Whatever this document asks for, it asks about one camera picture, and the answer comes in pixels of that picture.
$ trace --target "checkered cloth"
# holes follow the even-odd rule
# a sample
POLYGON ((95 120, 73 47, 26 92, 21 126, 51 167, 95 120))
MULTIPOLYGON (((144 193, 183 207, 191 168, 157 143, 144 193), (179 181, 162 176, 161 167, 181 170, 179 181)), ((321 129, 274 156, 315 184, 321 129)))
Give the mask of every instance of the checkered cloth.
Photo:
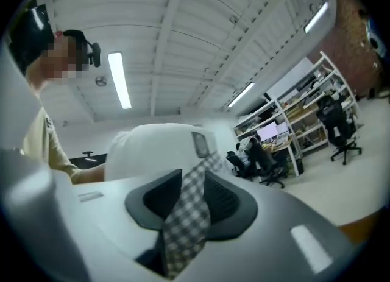
POLYGON ((179 200, 163 225, 168 278, 174 279, 203 249, 210 212, 203 198, 205 171, 220 171, 217 152, 202 160, 182 178, 179 200))

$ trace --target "ceiling light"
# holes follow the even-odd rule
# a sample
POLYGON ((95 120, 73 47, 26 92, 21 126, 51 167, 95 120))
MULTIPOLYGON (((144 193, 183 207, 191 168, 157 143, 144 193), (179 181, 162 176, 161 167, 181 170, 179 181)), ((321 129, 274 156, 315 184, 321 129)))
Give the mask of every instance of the ceiling light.
POLYGON ((242 92, 241 94, 239 94, 236 99, 234 99, 229 105, 228 107, 231 108, 232 106, 234 106, 236 104, 237 101, 239 101, 253 86, 255 85, 255 83, 250 83, 242 92))
POLYGON ((127 92, 126 80, 124 78, 123 61, 121 52, 113 52, 108 54, 108 64, 110 65, 111 75, 114 80, 116 93, 123 109, 132 107, 127 92))
POLYGON ((309 21, 309 23, 305 26, 305 32, 308 33, 310 29, 318 22, 318 20, 324 15, 324 13, 328 10, 329 4, 326 2, 314 15, 313 19, 309 21))

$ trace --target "black panel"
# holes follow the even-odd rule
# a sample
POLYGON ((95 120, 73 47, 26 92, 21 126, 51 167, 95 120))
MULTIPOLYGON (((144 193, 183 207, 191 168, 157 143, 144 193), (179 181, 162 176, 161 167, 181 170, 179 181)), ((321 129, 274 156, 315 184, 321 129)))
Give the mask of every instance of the black panel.
POLYGON ((160 231, 166 212, 173 208, 180 197, 181 188, 182 170, 176 169, 131 191, 125 198, 125 208, 140 227, 160 231))
POLYGON ((145 193, 143 203, 154 214, 165 220, 178 201, 181 188, 182 177, 176 175, 145 193))
POLYGON ((257 216, 257 202, 247 191, 205 171, 205 201, 211 214, 208 240, 229 240, 242 235, 257 216))
POLYGON ((232 217, 239 207, 238 196, 210 177, 205 177, 204 199, 210 211, 212 225, 232 217))

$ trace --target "computer screen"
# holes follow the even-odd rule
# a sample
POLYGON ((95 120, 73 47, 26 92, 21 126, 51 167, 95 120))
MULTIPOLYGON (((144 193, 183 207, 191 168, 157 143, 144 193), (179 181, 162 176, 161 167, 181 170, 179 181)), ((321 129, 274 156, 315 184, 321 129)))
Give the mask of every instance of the computer screen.
POLYGON ((276 127, 276 123, 272 122, 268 124, 266 127, 259 129, 257 131, 258 135, 261 137, 261 142, 268 140, 269 138, 275 137, 278 135, 278 130, 276 127))
POLYGON ((279 124, 278 126, 276 126, 276 129, 278 130, 278 135, 281 133, 288 132, 287 123, 283 122, 283 123, 279 124))

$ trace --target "shelving unit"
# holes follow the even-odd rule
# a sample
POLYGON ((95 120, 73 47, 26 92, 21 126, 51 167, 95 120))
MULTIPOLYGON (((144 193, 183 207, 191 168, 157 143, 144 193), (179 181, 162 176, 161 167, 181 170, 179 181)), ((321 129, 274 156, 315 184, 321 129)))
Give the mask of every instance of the shelving unit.
POLYGON ((252 128, 250 128, 250 129, 247 130, 246 132, 244 132, 244 133, 242 133, 242 134, 239 134, 239 135, 237 136, 237 138, 242 137, 242 136, 246 135, 247 133, 250 133, 250 132, 252 132, 252 131, 254 131, 254 130, 260 129, 263 125, 267 124, 268 122, 273 121, 275 118, 277 118, 277 117, 280 116, 281 114, 282 114, 281 112, 275 113, 275 114, 272 115, 269 119, 266 119, 265 121, 263 121, 263 122, 257 124, 256 126, 253 126, 252 128))
MULTIPOLYGON (((290 90, 288 90, 284 95, 282 95, 279 99, 284 97, 286 94, 290 93, 293 89, 296 88, 296 86, 299 86, 300 83, 304 82, 305 79, 308 78, 308 76, 313 75, 317 70, 323 69, 325 71, 325 77, 320 79, 318 84, 313 87, 312 89, 304 91, 297 99, 293 100, 290 104, 288 104, 283 111, 288 115, 288 112, 290 109, 293 109, 297 105, 299 105, 304 99, 307 97, 310 97, 314 95, 315 93, 318 93, 322 91, 317 97, 315 97, 313 100, 311 100, 308 104, 305 104, 303 106, 303 109, 306 110, 308 108, 311 108, 309 111, 303 111, 302 115, 299 117, 294 117, 291 121, 291 125, 296 125, 298 122, 303 121, 305 118, 311 116, 315 112, 318 111, 318 107, 316 106, 317 102, 322 99, 322 97, 325 96, 325 89, 327 87, 327 83, 331 82, 330 79, 334 78, 336 80, 340 80, 342 82, 342 85, 335 91, 335 93, 341 94, 345 91, 347 91, 348 96, 347 100, 342 103, 342 108, 345 110, 348 110, 352 106, 355 106, 356 108, 356 114, 360 115, 360 108, 358 107, 358 104, 356 102, 356 99, 352 93, 352 90, 348 86, 345 78, 341 75, 338 68, 335 66, 335 64, 321 51, 321 58, 313 65, 313 67, 308 71, 308 73, 304 76, 304 78, 297 83, 296 85, 292 86, 290 90), (328 63, 332 69, 329 69, 328 66, 325 66, 324 63, 328 63)), ((306 129, 302 132, 302 134, 299 134, 296 136, 297 139, 302 139, 316 131, 320 132, 323 131, 323 133, 326 135, 326 131, 324 129, 324 126, 319 121, 316 125, 312 125, 309 129, 306 129)), ((303 148, 301 147, 302 153, 311 151, 317 147, 323 146, 324 144, 328 143, 327 139, 320 140, 318 143, 314 143, 313 145, 303 148)))
POLYGON ((323 146, 324 144, 327 144, 327 143, 328 143, 328 139, 322 140, 319 143, 313 144, 310 147, 302 149, 302 153, 305 153, 305 152, 308 152, 308 151, 313 150, 315 148, 321 147, 321 146, 323 146))
POLYGON ((308 135, 314 133, 314 132, 321 132, 326 136, 326 131, 324 129, 324 126, 319 121, 315 125, 311 125, 310 128, 304 130, 301 134, 296 135, 296 131, 294 130, 294 125, 297 123, 303 121, 305 118, 311 116, 315 112, 318 111, 317 102, 325 95, 325 89, 328 87, 327 83, 331 82, 331 78, 334 78, 336 80, 340 80, 342 82, 341 86, 336 90, 336 93, 345 93, 347 91, 348 97, 347 100, 342 103, 342 107, 345 110, 348 110, 351 107, 355 107, 356 114, 360 116, 360 108, 356 102, 356 99, 352 93, 352 90, 348 86, 346 80, 339 72, 338 68, 334 65, 334 63, 321 51, 321 58, 313 65, 313 67, 307 72, 307 74, 304 76, 304 78, 298 82, 296 85, 292 86, 288 91, 286 91, 284 94, 282 94, 279 99, 272 99, 268 103, 266 103, 264 106, 259 108, 256 112, 253 112, 251 115, 246 116, 242 121, 237 123, 236 126, 234 126, 235 129, 245 126, 246 124, 249 124, 251 121, 256 119, 259 115, 261 115, 266 110, 275 107, 275 113, 270 117, 267 118, 264 121, 261 121, 257 123, 254 126, 251 126, 248 129, 244 129, 244 132, 240 133, 236 137, 241 140, 245 138, 245 136, 249 136, 253 134, 258 129, 264 127, 266 124, 274 121, 278 118, 278 120, 281 122, 282 120, 287 123, 287 126, 289 128, 289 132, 292 138, 292 142, 294 143, 294 146, 296 148, 296 152, 299 154, 300 157, 303 156, 303 153, 311 151, 317 147, 323 146, 324 144, 328 143, 328 139, 321 139, 324 136, 320 135, 320 141, 318 143, 314 143, 309 147, 301 147, 299 143, 299 139, 305 138, 308 135), (294 99, 290 104, 288 104, 285 108, 282 107, 279 99, 284 98, 287 94, 289 94, 291 91, 293 91, 297 86, 300 86, 302 82, 304 82, 305 79, 308 78, 310 75, 314 75, 317 70, 323 70, 325 72, 325 76, 318 80, 318 84, 313 87, 312 89, 305 90, 303 93, 301 93, 297 99, 294 99), (293 118, 288 117, 288 112, 293 109, 297 108, 297 105, 299 105, 304 99, 314 96, 315 93, 319 93, 314 99, 311 99, 309 103, 302 106, 304 110, 300 116, 295 116, 293 118))
POLYGON ((264 106, 262 106, 260 109, 258 109, 255 112, 253 112, 251 115, 246 116, 242 121, 237 123, 237 125, 234 126, 234 128, 237 128, 237 127, 240 127, 240 126, 242 126, 244 124, 250 123, 252 120, 257 118, 260 114, 262 114, 266 110, 272 108, 273 106, 276 107, 277 111, 271 117, 265 119, 264 121, 261 121, 260 123, 258 123, 255 126, 250 127, 249 129, 245 130, 245 132, 240 133, 239 135, 236 135, 236 137, 239 140, 241 140, 241 139, 245 138, 245 136, 250 135, 251 133, 254 133, 255 131, 257 131, 258 129, 264 127, 266 124, 271 123, 273 120, 277 119, 278 117, 281 117, 281 119, 286 121, 286 124, 287 124, 287 126, 289 128, 289 132, 290 132, 292 141, 293 141, 293 143, 294 143, 294 145, 296 147, 297 153, 299 154, 300 157, 302 157, 302 153, 300 151, 300 147, 298 145, 298 140, 297 140, 297 138, 295 136, 294 130, 293 130, 293 128, 292 128, 292 126, 291 126, 291 124, 290 124, 290 122, 289 122, 285 112, 283 111, 282 106, 280 105, 280 102, 278 100, 276 100, 276 99, 272 99, 271 101, 266 103, 264 106))
POLYGON ((308 130, 306 130, 306 131, 303 132, 302 134, 298 135, 298 136, 297 136, 297 139, 302 138, 302 137, 304 137, 304 136, 307 136, 308 134, 310 134, 310 133, 316 131, 317 129, 320 129, 321 127, 322 127, 321 124, 317 124, 317 125, 315 125, 315 126, 309 128, 308 130))

